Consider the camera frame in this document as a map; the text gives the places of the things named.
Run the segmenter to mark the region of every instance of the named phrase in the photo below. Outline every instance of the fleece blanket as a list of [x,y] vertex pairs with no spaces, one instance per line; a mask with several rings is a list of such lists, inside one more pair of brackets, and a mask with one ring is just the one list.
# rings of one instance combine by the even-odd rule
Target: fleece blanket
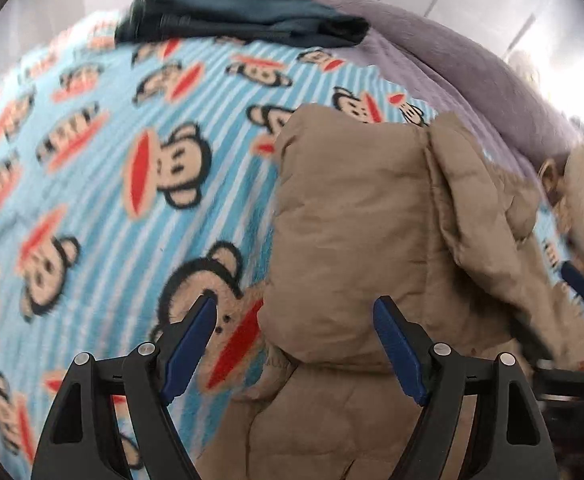
[[[227,38],[115,46],[99,13],[0,80],[0,460],[28,478],[72,358],[127,354],[204,290],[219,320],[170,406],[195,459],[262,366],[273,143],[302,103],[428,124],[402,86],[320,49]],[[128,462],[142,468],[124,398]]]

